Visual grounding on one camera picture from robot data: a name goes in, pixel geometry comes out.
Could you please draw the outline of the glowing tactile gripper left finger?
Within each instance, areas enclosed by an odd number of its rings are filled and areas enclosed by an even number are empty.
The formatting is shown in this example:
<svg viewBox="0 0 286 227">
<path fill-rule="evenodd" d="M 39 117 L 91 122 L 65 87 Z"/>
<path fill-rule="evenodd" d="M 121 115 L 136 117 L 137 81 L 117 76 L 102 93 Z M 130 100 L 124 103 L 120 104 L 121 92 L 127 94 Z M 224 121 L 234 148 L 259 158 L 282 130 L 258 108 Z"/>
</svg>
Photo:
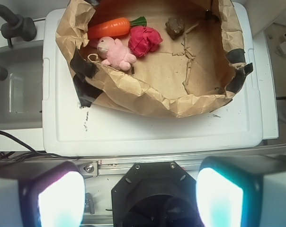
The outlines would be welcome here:
<svg viewBox="0 0 286 227">
<path fill-rule="evenodd" d="M 85 193 L 71 161 L 1 161 L 0 227 L 78 227 Z"/>
</svg>

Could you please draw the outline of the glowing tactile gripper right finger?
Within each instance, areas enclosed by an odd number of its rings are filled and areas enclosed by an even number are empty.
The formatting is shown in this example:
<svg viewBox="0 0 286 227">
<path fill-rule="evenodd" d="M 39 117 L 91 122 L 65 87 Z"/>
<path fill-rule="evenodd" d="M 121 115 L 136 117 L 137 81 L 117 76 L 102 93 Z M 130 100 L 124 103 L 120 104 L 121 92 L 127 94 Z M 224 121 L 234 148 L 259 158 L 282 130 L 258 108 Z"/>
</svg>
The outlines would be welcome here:
<svg viewBox="0 0 286 227">
<path fill-rule="evenodd" d="M 286 155 L 206 157 L 196 198 L 206 227 L 286 227 Z"/>
</svg>

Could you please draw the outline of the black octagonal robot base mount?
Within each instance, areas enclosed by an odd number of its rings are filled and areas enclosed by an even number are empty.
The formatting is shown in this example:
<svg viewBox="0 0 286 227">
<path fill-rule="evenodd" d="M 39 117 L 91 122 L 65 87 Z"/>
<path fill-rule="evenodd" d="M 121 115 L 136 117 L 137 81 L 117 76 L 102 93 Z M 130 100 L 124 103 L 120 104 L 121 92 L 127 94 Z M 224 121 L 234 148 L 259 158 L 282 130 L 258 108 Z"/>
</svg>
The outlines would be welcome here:
<svg viewBox="0 0 286 227">
<path fill-rule="evenodd" d="M 196 180 L 175 162 L 135 163 L 111 190 L 115 227 L 202 227 Z"/>
</svg>

